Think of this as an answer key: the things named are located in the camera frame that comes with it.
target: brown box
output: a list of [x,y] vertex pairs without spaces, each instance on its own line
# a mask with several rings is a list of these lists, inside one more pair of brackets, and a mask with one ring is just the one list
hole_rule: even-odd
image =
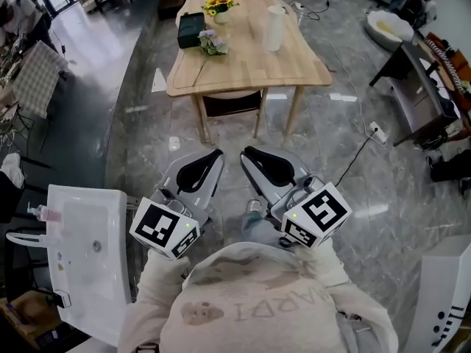
[[60,320],[57,308],[47,304],[46,296],[33,290],[10,303],[0,302],[0,311],[21,337],[37,350],[71,331],[71,327]]

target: checkered tablecloth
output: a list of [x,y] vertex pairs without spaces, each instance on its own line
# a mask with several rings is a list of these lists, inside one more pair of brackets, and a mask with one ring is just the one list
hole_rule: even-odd
[[19,106],[46,118],[59,72],[67,69],[67,60],[43,42],[37,42],[23,60],[20,73],[12,84]]

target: power outlet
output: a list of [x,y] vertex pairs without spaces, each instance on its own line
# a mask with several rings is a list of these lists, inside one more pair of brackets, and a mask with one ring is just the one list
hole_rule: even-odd
[[386,133],[376,124],[375,121],[373,121],[370,125],[369,128],[371,129],[372,132],[372,137],[379,143],[382,143],[383,145],[386,145],[386,141],[388,140],[388,137],[386,136]]

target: floor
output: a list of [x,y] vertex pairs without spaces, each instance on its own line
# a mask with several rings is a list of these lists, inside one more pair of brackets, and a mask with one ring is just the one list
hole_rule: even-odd
[[[286,1],[300,1],[313,10],[326,5],[326,0]],[[365,12],[375,5],[370,0],[330,0],[330,9],[320,14],[319,21],[301,20],[305,39],[332,71],[334,81],[328,88],[307,89],[294,132],[285,143],[282,131],[293,88],[270,90],[270,95],[286,94],[287,100],[269,95],[257,140],[252,138],[255,116],[222,118],[210,124],[226,165],[209,209],[213,226],[195,243],[190,256],[205,257],[241,239],[241,217],[247,201],[255,196],[238,163],[245,146],[283,147],[298,154],[326,182],[336,182],[366,137],[358,102],[334,101],[329,95],[357,93],[366,123],[376,121],[389,142],[382,147],[370,141],[342,180],[339,190],[353,215],[334,237],[334,245],[352,281],[388,309],[404,343],[417,302],[421,256],[443,237],[469,232],[470,203],[460,197],[456,183],[430,181],[424,152],[411,143],[392,146],[402,129],[389,84],[382,79],[374,88],[368,86],[389,56],[363,29]],[[127,152],[124,163],[108,162],[107,172],[116,176],[107,181],[107,187],[116,185],[119,178],[128,194],[150,196],[169,163],[204,147],[189,98],[170,99],[165,91],[151,93],[155,69],[166,78],[173,66],[176,35],[173,20],[159,24],[139,92],[117,106],[113,125],[127,133],[125,141],[119,142]],[[127,110],[130,107],[141,111]],[[443,146],[445,159],[459,146]]]
[[[155,20],[158,2],[134,0],[134,4],[126,1],[108,4],[104,15],[86,14],[75,4],[53,20],[52,41],[59,51],[65,45],[71,73],[66,82],[58,85],[49,105],[51,122],[42,150],[46,121],[31,115],[35,125],[27,155],[48,163],[53,169],[24,165],[29,184],[42,188],[49,184],[103,188],[110,126],[121,84],[143,27],[146,28],[149,20]],[[18,136],[15,142],[26,156],[25,142]],[[0,148],[0,161],[8,151],[15,150],[7,146]],[[25,213],[29,201],[32,205],[46,204],[44,196],[26,191],[17,211]],[[0,225],[0,252],[7,229],[34,225],[38,223],[18,218],[8,225]],[[0,270],[0,288],[2,276]]]

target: white cube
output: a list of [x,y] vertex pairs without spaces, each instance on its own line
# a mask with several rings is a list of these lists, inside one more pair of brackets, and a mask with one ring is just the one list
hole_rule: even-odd
[[201,235],[198,221],[143,198],[130,234],[143,245],[177,259]]
[[283,215],[281,231],[315,247],[336,233],[352,210],[332,183],[312,193]]

